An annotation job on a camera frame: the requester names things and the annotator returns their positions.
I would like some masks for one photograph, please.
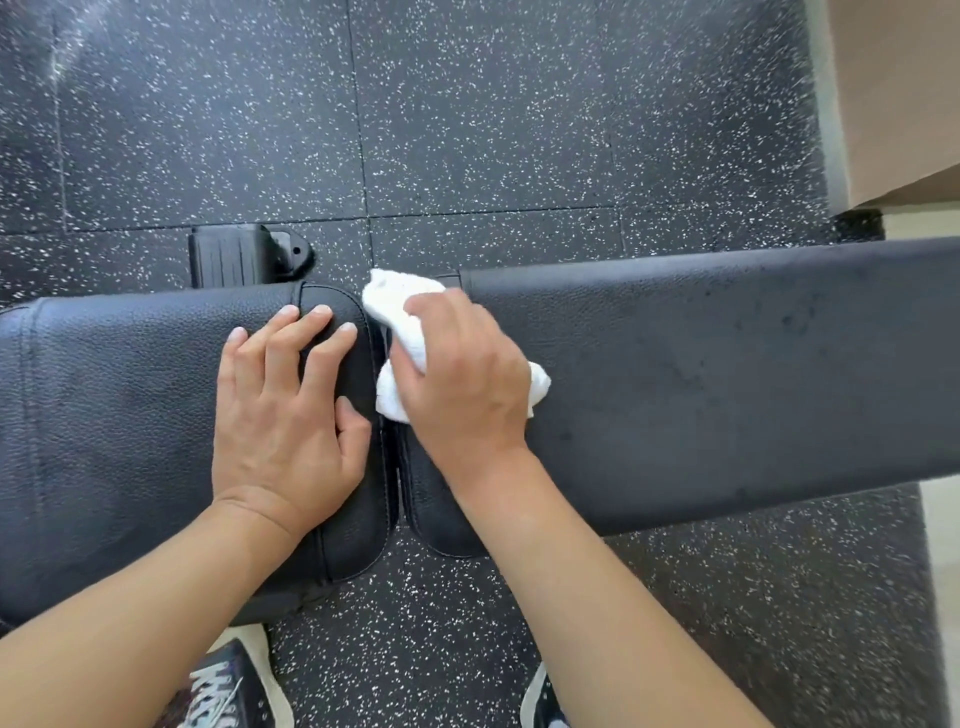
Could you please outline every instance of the white towel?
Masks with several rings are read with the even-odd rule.
[[[385,327],[410,354],[414,366],[421,372],[426,371],[426,346],[423,342],[423,329],[420,319],[403,310],[407,299],[419,293],[443,293],[442,283],[432,279],[412,276],[409,273],[396,273],[374,268],[370,271],[370,282],[363,289],[363,306]],[[546,397],[550,388],[550,377],[540,364],[530,362],[530,399],[527,417],[534,416],[534,405]],[[403,411],[400,395],[396,390],[394,368],[387,360],[376,378],[376,411],[388,420],[409,423],[410,418]]]

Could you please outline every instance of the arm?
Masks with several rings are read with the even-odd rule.
[[[370,424],[333,400],[356,340],[281,310],[224,346],[213,502],[181,533],[0,640],[0,715],[31,728],[150,726],[187,673],[310,528],[360,482]],[[341,430],[339,439],[337,429]]]
[[[461,291],[408,310],[429,366],[421,376],[394,347],[404,408],[513,591],[572,724],[769,726],[526,447],[529,367],[490,314]]]

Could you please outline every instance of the hand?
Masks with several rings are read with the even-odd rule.
[[[344,504],[370,447],[370,423],[346,397],[333,401],[354,324],[313,348],[300,383],[300,352],[331,317],[327,306],[300,318],[287,305],[253,336],[235,329],[217,377],[214,503],[260,514],[292,537],[291,548]]]
[[[426,375],[395,341],[396,387],[420,443],[456,494],[505,456],[527,450],[530,365],[460,289],[414,296],[405,307],[423,326]]]

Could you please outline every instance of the black plastic bracket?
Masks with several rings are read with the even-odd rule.
[[[293,280],[313,262],[310,244],[283,228],[198,226],[190,232],[194,288],[230,288]]]

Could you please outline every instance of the black leather seat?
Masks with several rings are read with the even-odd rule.
[[[958,279],[960,238],[444,280],[553,377],[529,442],[588,522],[612,534],[960,471]],[[381,337],[334,288],[47,299],[0,312],[2,621],[121,569],[209,503],[222,343],[286,303],[326,303],[358,326],[338,390],[377,422]],[[276,617],[369,567],[398,491],[433,548],[483,552],[412,430],[375,427],[356,493],[238,621]]]
[[[338,390],[376,422],[379,333],[333,288],[289,283],[45,299],[0,313],[0,619],[17,625],[126,566],[210,501],[215,377],[235,326],[287,303],[360,332]],[[369,567],[396,522],[374,428],[367,475],[239,620],[274,617]]]
[[[958,280],[960,238],[453,283],[553,377],[528,441],[613,534],[960,471]],[[415,531],[483,553],[409,427],[400,442]]]

